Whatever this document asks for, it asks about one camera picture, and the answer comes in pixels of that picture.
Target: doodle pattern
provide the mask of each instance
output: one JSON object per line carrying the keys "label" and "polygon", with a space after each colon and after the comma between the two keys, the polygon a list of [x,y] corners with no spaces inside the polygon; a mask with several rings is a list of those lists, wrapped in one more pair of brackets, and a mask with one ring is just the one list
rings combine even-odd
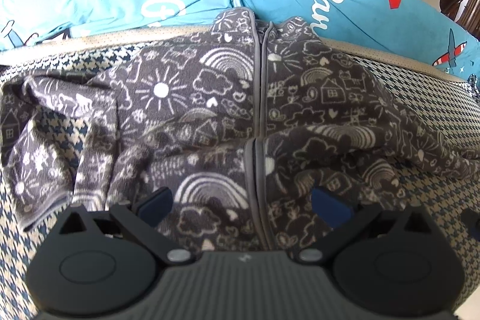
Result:
{"label": "doodle pattern", "polygon": [[[55,188],[63,190],[57,193],[59,197],[63,197],[67,189],[67,198],[70,194],[70,199],[80,200],[90,209],[103,209],[121,199],[140,199],[168,184],[175,192],[174,209],[158,229],[194,251],[308,246],[330,231],[311,210],[309,191],[314,182],[323,183],[330,191],[352,201],[380,202],[388,209],[401,208],[416,199],[426,204],[464,260],[467,274],[464,294],[472,291],[480,278],[479,246],[466,237],[458,214],[465,203],[474,209],[480,206],[476,197],[478,187],[472,184],[477,182],[475,176],[462,171],[464,158],[469,159],[472,171],[477,164],[474,159],[475,150],[480,146],[480,129],[476,125],[480,110],[473,102],[469,104],[466,95],[462,96],[463,86],[447,84],[445,87],[444,82],[433,78],[426,84],[425,76],[421,83],[406,83],[406,77],[419,76],[335,52],[311,35],[300,19],[273,29],[258,22],[258,38],[266,49],[263,62],[268,66],[259,108],[254,99],[254,78],[242,76],[240,79],[235,67],[219,69],[200,62],[214,47],[232,45],[233,49],[246,54],[246,58],[251,59],[251,69],[256,69],[256,33],[251,28],[252,18],[245,9],[225,12],[210,33],[176,38],[160,45],[143,44],[144,49],[135,48],[139,55],[125,64],[123,59],[128,60],[128,51],[101,51],[102,56],[108,51],[114,53],[110,56],[113,60],[105,60],[103,66],[114,67],[96,77],[94,74],[102,67],[98,65],[102,61],[90,63],[93,67],[84,66],[88,61],[79,61],[80,69],[94,71],[82,75],[70,71],[28,71],[3,85],[2,137],[6,140],[3,134],[6,136],[11,129],[17,140],[10,145],[2,144],[5,147],[2,155],[8,158],[8,163],[3,168],[7,188],[3,187],[1,192],[4,210],[0,223],[9,228],[4,230],[5,237],[0,243],[1,260],[6,262],[0,262],[0,282],[10,287],[0,299],[4,313],[14,318],[34,314],[28,295],[24,296],[24,303],[16,304],[21,309],[13,305],[14,297],[26,291],[18,279],[20,276],[6,270],[20,263],[18,270],[25,272],[28,259],[55,221],[55,216],[50,216],[25,234],[13,227],[12,214],[20,217],[20,221],[22,216],[31,215],[42,205],[30,202],[29,193],[41,199],[45,194],[54,194]],[[184,62],[178,56],[175,57],[177,63],[162,60],[170,58],[166,56],[170,49],[184,52],[187,46],[197,51],[188,60],[188,67],[182,69]],[[297,60],[293,64],[301,69],[282,64],[280,67],[268,60],[272,53],[281,56],[281,53],[295,52],[297,58],[291,59]],[[329,72],[302,78],[305,72],[319,67]],[[32,64],[32,68],[40,68],[39,63]],[[232,88],[224,95],[219,94],[224,88],[216,88],[216,92],[196,91],[193,81],[203,69],[224,76]],[[155,88],[162,83],[166,87]],[[15,87],[20,84],[29,86],[21,94]],[[172,99],[173,88],[184,84],[188,86],[182,88],[181,93],[186,100],[179,100],[186,107]],[[423,97],[399,87],[421,85],[428,92],[421,94],[429,99],[428,104]],[[438,90],[433,87],[428,90],[430,85],[439,85]],[[450,95],[458,97],[459,103],[450,106],[452,112],[434,118],[438,112],[434,106],[439,99],[438,91],[445,88],[450,89]],[[146,91],[135,94],[136,89]],[[150,98],[153,99],[146,108]],[[37,112],[33,102],[45,108]],[[413,106],[418,117],[404,104]],[[113,111],[118,116],[118,129],[112,123]],[[265,115],[260,128],[266,134],[264,139],[254,131],[254,119],[262,112]],[[445,118],[452,118],[453,122],[446,122]],[[456,129],[455,122],[464,124],[465,118],[477,121]],[[56,135],[57,129],[70,127],[81,143],[70,137],[65,138],[69,144],[62,145],[62,139],[49,136]],[[119,135],[119,145],[113,135]],[[456,135],[461,135],[462,144],[457,142]],[[251,214],[250,202],[256,199],[245,180],[253,164],[246,158],[246,140],[251,138],[256,138],[255,148],[262,143],[265,151],[265,162],[260,162],[265,165],[265,186],[254,190],[267,200],[266,214],[271,230],[268,234],[273,246],[259,235],[261,228]],[[455,139],[455,143],[464,148],[452,146],[448,139]],[[65,172],[69,172],[75,159],[69,160],[66,156],[72,149],[77,164],[70,169],[73,176],[68,178]],[[114,149],[119,152],[116,160],[109,159]],[[53,157],[52,164],[43,164],[45,156]],[[434,168],[425,166],[435,160],[435,156]],[[50,174],[46,172],[47,167],[49,172],[50,167],[53,169]],[[436,167],[441,167],[443,176],[434,173]],[[29,180],[37,171],[51,183],[43,193],[35,180]],[[104,172],[112,173],[110,182],[102,176]],[[99,186],[102,182],[108,188]],[[7,197],[14,202],[7,202]],[[447,206],[439,210],[439,202],[447,202]],[[38,219],[50,210],[40,211]],[[9,244],[10,236],[14,240],[22,236],[24,243],[29,244],[16,246],[14,250]]]}

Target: cloud print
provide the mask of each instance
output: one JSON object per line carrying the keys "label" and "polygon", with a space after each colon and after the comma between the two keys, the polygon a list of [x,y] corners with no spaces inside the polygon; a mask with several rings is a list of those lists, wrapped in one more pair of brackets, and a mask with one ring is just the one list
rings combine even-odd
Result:
{"label": "cloud print", "polygon": [[220,218],[210,209],[187,206],[181,210],[177,229],[184,235],[201,238],[217,232],[220,223]]}
{"label": "cloud print", "polygon": [[323,139],[312,137],[301,150],[295,151],[293,155],[298,160],[315,160],[318,155],[337,155],[337,148],[335,145],[329,144]]}
{"label": "cloud print", "polygon": [[303,127],[324,122],[325,110],[313,110],[311,107],[306,107],[301,112],[294,113],[291,119],[285,121],[285,125],[287,127]]}
{"label": "cloud print", "polygon": [[193,88],[205,94],[225,95],[232,89],[233,84],[225,75],[218,74],[209,69],[203,69],[193,82]]}

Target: zipper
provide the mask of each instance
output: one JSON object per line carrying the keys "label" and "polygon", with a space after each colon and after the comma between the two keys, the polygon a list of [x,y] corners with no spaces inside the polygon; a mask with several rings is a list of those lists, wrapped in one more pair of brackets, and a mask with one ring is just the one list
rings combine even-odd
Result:
{"label": "zipper", "polygon": [[266,135],[266,97],[267,97],[267,56],[266,42],[273,23],[265,32],[262,46],[258,39],[256,27],[253,27],[255,39],[254,85],[253,85],[253,112],[254,138],[245,144],[245,179],[249,195],[251,215],[255,230],[260,238],[264,250],[275,250],[275,238],[268,220],[266,202],[265,178],[265,151],[264,140]]}

